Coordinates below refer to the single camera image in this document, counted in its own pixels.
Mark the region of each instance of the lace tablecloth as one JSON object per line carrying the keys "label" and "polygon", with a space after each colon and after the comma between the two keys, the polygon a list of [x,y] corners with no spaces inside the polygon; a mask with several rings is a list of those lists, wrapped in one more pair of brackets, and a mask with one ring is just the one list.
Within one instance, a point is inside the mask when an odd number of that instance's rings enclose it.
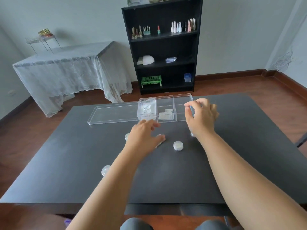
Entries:
{"label": "lace tablecloth", "polygon": [[13,64],[19,78],[47,117],[62,109],[74,93],[104,90],[112,103],[132,86],[116,42],[91,43],[52,49]]}

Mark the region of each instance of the gray pants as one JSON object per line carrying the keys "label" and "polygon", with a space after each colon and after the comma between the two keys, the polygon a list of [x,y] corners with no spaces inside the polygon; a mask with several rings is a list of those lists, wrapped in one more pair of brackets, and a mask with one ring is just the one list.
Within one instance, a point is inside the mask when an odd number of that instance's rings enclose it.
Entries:
{"label": "gray pants", "polygon": [[[130,218],[120,227],[120,230],[153,230],[153,228],[139,218]],[[229,230],[229,228],[218,220],[207,220],[199,225],[196,230]]]}

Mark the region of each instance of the black tabletop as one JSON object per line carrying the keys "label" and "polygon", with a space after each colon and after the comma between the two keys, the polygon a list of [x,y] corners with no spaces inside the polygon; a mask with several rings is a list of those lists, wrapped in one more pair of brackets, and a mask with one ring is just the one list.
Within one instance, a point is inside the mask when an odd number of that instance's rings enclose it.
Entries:
{"label": "black tabletop", "polygon": [[[244,94],[203,96],[218,105],[216,132],[248,163],[300,204],[307,203],[307,159]],[[89,125],[96,105],[75,106],[0,199],[2,203],[82,204],[125,145],[136,122]],[[185,121],[162,123],[166,141],[138,167],[128,203],[225,201],[206,154]],[[182,151],[173,143],[183,142]]]}

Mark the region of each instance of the wooden floor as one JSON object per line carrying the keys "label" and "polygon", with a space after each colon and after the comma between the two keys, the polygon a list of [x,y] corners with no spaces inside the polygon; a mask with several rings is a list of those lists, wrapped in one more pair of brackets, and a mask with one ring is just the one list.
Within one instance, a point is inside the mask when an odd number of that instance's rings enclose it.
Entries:
{"label": "wooden floor", "polygon": [[[192,96],[245,92],[274,123],[295,142],[307,132],[307,101],[274,77],[240,77],[198,81]],[[162,96],[163,94],[144,95]],[[122,95],[124,101],[140,98],[136,88]],[[31,158],[73,106],[109,103],[101,90],[84,91],[63,104],[63,111],[46,118],[36,103],[0,128],[0,196],[10,187]],[[307,143],[300,148],[307,157]],[[194,229],[207,217],[142,216],[155,230]],[[39,213],[29,207],[0,205],[0,230],[5,229],[64,229],[63,218]]]}

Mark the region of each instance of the forearm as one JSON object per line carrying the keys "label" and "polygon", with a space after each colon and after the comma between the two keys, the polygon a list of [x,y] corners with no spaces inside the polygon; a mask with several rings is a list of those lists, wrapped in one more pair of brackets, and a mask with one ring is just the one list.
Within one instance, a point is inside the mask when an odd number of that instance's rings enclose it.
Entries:
{"label": "forearm", "polygon": [[204,133],[199,141],[228,207],[245,230],[307,229],[305,210],[216,133]]}
{"label": "forearm", "polygon": [[124,149],[75,216],[68,230],[119,229],[138,163]]}

